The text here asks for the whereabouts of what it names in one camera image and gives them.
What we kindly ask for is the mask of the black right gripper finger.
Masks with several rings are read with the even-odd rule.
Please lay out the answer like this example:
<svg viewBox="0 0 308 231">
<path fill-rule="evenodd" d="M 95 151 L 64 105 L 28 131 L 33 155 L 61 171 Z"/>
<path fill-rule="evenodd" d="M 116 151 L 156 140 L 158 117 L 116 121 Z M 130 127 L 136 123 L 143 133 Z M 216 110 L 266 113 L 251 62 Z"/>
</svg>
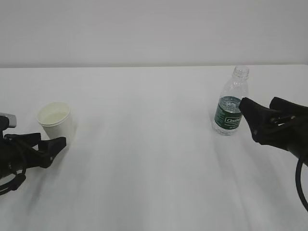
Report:
<svg viewBox="0 0 308 231">
<path fill-rule="evenodd" d="M 270 120 L 307 119 L 308 107 L 292 103 L 279 97 L 274 97 L 269 105 L 275 113 Z"/>
<path fill-rule="evenodd" d="M 266 108 L 247 97 L 242 98 L 239 109 L 248 123 L 252 137 L 277 126 L 275 121 L 278 111 Z"/>
</svg>

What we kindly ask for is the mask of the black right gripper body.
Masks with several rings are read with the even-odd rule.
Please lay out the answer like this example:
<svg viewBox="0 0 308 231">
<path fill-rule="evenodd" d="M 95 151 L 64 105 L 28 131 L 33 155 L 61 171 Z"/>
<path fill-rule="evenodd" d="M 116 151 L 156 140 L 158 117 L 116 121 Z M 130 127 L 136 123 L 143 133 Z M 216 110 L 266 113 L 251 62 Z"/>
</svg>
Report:
<svg viewBox="0 0 308 231">
<path fill-rule="evenodd" d="M 261 145 L 269 145 L 286 151 L 308 147 L 308 117 L 287 116 L 271 118 L 251 127 L 252 138 Z"/>
</svg>

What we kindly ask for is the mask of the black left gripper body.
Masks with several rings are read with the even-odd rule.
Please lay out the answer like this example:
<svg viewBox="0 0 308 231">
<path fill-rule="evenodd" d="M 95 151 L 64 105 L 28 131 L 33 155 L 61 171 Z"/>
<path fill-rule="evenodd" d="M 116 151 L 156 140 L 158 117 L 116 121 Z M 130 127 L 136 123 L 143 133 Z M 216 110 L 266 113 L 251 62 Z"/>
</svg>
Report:
<svg viewBox="0 0 308 231">
<path fill-rule="evenodd" d="M 3 149 L 3 171 L 4 172 L 25 172 L 29 168 L 48 168 L 52 160 L 44 159 L 38 152 L 38 145 L 33 149 L 22 149 L 18 144 L 16 149 Z"/>
</svg>

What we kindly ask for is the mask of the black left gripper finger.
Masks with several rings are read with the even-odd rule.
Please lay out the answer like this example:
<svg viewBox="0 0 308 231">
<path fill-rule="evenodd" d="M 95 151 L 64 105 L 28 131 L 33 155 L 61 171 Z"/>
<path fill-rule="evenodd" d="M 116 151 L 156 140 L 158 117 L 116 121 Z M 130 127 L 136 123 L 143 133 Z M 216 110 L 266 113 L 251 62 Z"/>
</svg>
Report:
<svg viewBox="0 0 308 231">
<path fill-rule="evenodd" d="M 33 149 L 41 140 L 40 133 L 30 134 L 6 134 L 4 135 L 4 150 L 16 149 L 16 144 L 20 145 L 22 149 Z"/>
<path fill-rule="evenodd" d="M 38 152 L 44 159 L 48 160 L 53 160 L 65 147 L 65 137 L 38 142 Z"/>
</svg>

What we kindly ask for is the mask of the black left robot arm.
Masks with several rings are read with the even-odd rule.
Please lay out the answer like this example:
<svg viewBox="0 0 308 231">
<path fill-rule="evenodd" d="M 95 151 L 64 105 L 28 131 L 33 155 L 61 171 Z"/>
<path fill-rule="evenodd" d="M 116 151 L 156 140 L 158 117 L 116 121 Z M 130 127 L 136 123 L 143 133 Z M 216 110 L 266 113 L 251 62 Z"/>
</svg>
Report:
<svg viewBox="0 0 308 231">
<path fill-rule="evenodd" d="M 66 138 L 42 140 L 40 133 L 6 134 L 0 140 L 0 177 L 29 168 L 48 168 L 66 147 Z"/>
</svg>

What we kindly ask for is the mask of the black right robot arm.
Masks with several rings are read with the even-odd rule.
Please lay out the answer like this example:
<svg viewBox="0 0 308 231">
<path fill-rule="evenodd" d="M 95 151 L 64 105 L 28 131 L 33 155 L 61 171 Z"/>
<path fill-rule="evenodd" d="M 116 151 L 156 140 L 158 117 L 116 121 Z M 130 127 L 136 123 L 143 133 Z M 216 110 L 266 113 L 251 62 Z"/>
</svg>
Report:
<svg viewBox="0 0 308 231">
<path fill-rule="evenodd" d="M 239 109 L 252 139 L 291 152 L 299 158 L 308 152 L 308 108 L 274 97 L 268 108 L 243 98 Z"/>
</svg>

